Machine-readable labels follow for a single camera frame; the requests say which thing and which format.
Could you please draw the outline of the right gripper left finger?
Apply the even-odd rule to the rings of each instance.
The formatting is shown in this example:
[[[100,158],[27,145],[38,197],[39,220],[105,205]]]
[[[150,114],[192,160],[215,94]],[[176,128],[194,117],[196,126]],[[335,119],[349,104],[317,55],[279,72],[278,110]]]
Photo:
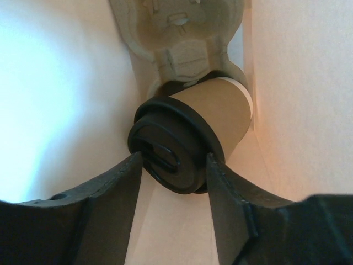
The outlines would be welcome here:
[[[134,153],[47,200],[21,203],[17,264],[124,264],[142,174]]]

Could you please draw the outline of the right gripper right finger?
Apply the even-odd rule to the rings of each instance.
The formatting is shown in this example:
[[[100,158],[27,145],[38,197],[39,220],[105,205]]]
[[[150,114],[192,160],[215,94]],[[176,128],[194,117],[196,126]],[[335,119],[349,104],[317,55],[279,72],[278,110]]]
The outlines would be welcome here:
[[[220,264],[300,264],[298,202],[259,188],[213,154],[206,173]]]

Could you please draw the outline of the brown paper cup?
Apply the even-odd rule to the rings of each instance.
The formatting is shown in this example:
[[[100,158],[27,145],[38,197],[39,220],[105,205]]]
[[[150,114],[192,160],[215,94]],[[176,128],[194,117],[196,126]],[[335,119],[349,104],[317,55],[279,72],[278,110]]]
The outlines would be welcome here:
[[[222,146],[225,160],[229,160],[250,128],[253,101],[248,90],[232,78],[219,77],[171,97],[190,106],[209,124]]]

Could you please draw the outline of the cardboard cup carrier tray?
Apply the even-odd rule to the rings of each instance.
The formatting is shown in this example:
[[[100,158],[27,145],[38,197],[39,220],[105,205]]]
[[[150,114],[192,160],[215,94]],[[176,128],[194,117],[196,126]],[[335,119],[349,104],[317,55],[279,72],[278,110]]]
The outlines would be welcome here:
[[[110,6],[143,99],[169,81],[187,86],[211,72],[247,85],[228,56],[244,1],[111,1]]]

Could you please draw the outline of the black coffee cup lid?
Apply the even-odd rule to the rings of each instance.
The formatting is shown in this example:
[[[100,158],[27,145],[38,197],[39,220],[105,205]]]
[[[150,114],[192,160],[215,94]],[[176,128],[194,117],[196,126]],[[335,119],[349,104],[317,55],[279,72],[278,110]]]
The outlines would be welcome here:
[[[127,144],[131,153],[141,153],[143,167],[158,183],[179,194],[207,193],[208,153],[225,161],[206,120],[171,97],[153,97],[138,107]]]

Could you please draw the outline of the orange paper bag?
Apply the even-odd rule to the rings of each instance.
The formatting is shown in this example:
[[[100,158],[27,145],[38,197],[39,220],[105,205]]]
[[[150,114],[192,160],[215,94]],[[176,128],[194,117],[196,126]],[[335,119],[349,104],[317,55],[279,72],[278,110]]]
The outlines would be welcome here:
[[[147,100],[227,77],[169,81],[143,99],[110,2],[1,2],[2,264],[17,264],[21,203],[133,155],[127,139]],[[244,3],[228,56],[247,78],[253,116],[229,160],[214,156],[299,203],[300,264],[351,264],[352,2]],[[220,264],[208,191],[175,193],[142,159],[124,264]]]

